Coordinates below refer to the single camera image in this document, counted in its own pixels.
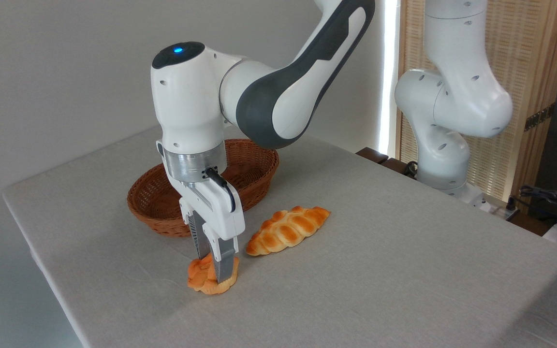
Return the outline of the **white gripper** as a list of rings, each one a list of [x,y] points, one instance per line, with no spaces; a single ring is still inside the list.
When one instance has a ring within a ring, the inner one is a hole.
[[[181,212],[193,237],[197,257],[201,260],[211,254],[218,283],[232,277],[235,254],[239,251],[237,236],[245,231],[238,192],[230,184],[228,189],[230,193],[213,180],[177,181],[177,192],[182,196]],[[206,222],[209,226],[203,229]]]

